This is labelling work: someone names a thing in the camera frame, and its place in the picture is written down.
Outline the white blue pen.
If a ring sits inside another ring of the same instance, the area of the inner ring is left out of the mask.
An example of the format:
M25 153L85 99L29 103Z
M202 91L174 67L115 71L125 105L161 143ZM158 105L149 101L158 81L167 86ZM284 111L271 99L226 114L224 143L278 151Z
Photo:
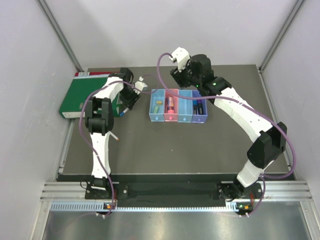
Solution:
M124 109L119 116L122 117L127 111L129 111L129 108L127 107L126 109Z

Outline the purple black highlighter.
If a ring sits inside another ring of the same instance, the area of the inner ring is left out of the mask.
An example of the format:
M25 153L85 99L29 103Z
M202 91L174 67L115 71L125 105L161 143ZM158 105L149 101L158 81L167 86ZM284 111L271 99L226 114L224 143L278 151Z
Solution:
M204 114L203 104L202 104L202 101L200 99L197 100L197 113L199 115L203 115Z

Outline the green highlighter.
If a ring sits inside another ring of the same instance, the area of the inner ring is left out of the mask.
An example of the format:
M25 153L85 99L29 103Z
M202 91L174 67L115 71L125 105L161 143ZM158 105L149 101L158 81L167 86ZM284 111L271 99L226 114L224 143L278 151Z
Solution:
M153 113L154 113L154 114L157 114L158 111L159 111L159 107L158 107L158 106L155 106L155 107L153 108Z

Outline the crayon tube pink cap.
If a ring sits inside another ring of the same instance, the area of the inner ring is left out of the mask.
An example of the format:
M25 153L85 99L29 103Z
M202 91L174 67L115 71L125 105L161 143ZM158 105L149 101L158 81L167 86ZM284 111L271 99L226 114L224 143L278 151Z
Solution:
M168 96L166 99L166 112L168 114L175 114L175 99L172 96Z

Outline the light blue bin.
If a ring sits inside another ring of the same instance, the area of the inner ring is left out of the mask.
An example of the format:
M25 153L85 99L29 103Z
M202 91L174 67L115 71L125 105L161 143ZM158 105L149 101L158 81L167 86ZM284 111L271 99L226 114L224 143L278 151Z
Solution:
M179 90L179 96L191 98L191 90ZM193 102L191 99L178 98L178 122L179 123L190 123L193 117Z
M153 113L154 107L158 106L158 113ZM158 89L151 94L149 105L149 118L151 122L164 122L165 110L165 89Z

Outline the pink drawer bin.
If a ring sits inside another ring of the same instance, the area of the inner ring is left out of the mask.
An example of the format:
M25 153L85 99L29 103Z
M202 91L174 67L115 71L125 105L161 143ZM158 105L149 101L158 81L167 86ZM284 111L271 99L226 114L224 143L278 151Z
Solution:
M179 99L174 95L178 94L178 89L165 90L164 121L177 122L179 112Z

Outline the blue black marker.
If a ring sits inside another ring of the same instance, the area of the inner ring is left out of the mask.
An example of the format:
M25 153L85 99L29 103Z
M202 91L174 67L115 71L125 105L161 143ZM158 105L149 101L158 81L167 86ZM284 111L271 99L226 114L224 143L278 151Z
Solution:
M193 107L193 115L197 115L198 114L198 104L196 100L192 101L192 107Z

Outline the purple drawer bin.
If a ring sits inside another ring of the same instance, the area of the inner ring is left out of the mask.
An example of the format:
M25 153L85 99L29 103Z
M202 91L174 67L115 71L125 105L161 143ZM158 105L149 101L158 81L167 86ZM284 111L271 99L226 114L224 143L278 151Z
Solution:
M205 99L192 100L192 123L205 123L208 117L207 102Z

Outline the green ring binder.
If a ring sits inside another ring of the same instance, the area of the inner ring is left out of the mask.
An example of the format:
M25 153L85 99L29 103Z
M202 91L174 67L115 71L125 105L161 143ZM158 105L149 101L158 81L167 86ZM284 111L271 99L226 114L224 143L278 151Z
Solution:
M61 116L65 119L79 118L87 97L92 92L112 83L105 90L101 90L97 97L102 99L102 94L111 94L109 98L111 99L112 113L114 117L117 117L119 115L118 96L124 85L120 78L113 76L109 80L108 77L107 74L74 77L59 108Z

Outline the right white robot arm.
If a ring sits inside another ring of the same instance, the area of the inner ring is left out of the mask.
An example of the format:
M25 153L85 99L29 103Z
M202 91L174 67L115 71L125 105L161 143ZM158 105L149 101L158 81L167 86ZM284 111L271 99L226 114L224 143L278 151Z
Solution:
M247 151L248 160L231 185L231 198L245 198L252 191L259 176L285 151L287 132L284 123L273 126L269 121L250 110L232 85L216 76L211 60L205 54L190 56L178 48L169 57L177 64L170 75L181 88L196 87L202 97L224 111L249 136L252 146Z

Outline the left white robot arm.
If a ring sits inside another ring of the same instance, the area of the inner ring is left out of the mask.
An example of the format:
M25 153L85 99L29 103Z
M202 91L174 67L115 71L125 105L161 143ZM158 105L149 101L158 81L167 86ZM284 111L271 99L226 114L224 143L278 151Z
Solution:
M140 98L140 90L145 88L135 89L133 79L132 71L122 67L119 72L111 73L103 87L93 91L84 102L84 122L91 139L87 144L93 154L91 179L86 188L88 199L93 194L103 199L115 199L109 164L109 139L115 137L112 134L115 122L112 103L119 98L126 111L133 108Z

